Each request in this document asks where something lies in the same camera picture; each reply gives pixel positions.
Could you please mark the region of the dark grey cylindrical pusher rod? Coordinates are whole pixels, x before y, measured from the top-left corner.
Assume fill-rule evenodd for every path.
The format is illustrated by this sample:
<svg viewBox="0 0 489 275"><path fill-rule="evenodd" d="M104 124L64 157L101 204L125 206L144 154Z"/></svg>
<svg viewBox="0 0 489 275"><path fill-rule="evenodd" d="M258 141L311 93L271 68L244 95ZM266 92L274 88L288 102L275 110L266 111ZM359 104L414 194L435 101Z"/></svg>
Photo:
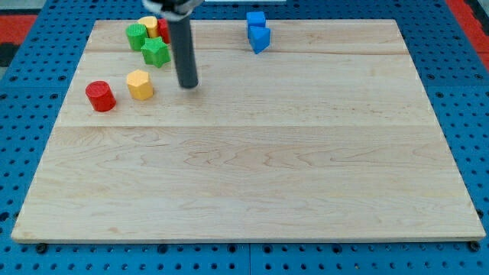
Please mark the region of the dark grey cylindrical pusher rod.
<svg viewBox="0 0 489 275"><path fill-rule="evenodd" d="M193 89L199 80L189 16L167 22L178 83L181 88Z"/></svg>

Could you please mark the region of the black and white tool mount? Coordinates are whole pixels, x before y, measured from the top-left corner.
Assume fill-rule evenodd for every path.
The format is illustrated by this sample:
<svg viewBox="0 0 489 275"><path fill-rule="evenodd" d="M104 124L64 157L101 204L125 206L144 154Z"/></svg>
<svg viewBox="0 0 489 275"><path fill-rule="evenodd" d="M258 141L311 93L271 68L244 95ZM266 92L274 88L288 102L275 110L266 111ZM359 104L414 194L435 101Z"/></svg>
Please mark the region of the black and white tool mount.
<svg viewBox="0 0 489 275"><path fill-rule="evenodd" d="M203 0L142 0L142 5L148 11L167 20L182 20L202 3Z"/></svg>

